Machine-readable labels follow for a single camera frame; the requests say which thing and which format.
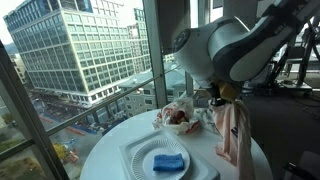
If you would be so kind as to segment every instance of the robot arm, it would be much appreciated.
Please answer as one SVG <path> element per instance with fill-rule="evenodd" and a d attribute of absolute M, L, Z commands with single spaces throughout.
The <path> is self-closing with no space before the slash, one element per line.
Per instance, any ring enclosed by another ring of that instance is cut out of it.
<path fill-rule="evenodd" d="M 216 95 L 216 88 L 221 91 L 225 83 L 244 82 L 259 74 L 319 7 L 319 0 L 278 0 L 251 30 L 236 17 L 222 17 L 181 32 L 173 55 L 202 88 Z"/>

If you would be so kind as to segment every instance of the building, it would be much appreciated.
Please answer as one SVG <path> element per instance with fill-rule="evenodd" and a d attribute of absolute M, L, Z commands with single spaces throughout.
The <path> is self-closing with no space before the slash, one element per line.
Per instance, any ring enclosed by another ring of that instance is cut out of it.
<path fill-rule="evenodd" d="M 165 70 L 174 69 L 165 75 L 166 89 L 168 102 L 172 102 L 183 95 L 186 90 L 185 71 L 181 68 L 176 68 L 174 63 L 165 63 Z M 152 78 L 150 70 L 141 72 L 131 76 L 127 81 L 119 84 L 119 87 L 126 91 L 137 86 L 148 79 Z M 129 117 L 135 116 L 142 112 L 157 109 L 157 102 L 155 100 L 155 87 L 153 82 L 149 83 L 143 88 L 125 96 L 125 108 Z"/>
<path fill-rule="evenodd" d="M 133 57 L 123 7 L 113 0 L 26 0 L 4 20 L 36 89 L 94 104 L 151 68 L 143 11 L 132 9 L 142 39 L 142 53 Z"/>
<path fill-rule="evenodd" d="M 14 69 L 16 70 L 17 74 L 19 75 L 21 83 L 22 84 L 27 83 L 26 67 L 25 67 L 20 55 L 19 54 L 10 55 L 10 59 L 14 65 Z"/>

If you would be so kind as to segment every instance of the white table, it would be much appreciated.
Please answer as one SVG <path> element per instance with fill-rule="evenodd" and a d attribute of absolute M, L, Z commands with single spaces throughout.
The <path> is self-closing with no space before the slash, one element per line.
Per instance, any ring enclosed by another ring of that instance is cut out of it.
<path fill-rule="evenodd" d="M 125 179 L 119 146 L 152 132 L 154 130 L 152 121 L 158 112 L 159 110 L 154 110 L 134 116 L 104 135 L 87 157 L 80 179 Z M 216 144 L 222 141 L 220 136 L 200 127 L 191 134 L 180 136 L 180 138 L 213 165 L 220 172 L 222 180 L 237 179 L 236 167 L 216 155 L 214 151 Z M 256 179 L 272 180 L 272 172 L 267 158 L 254 140 L 252 140 L 251 152 Z"/>

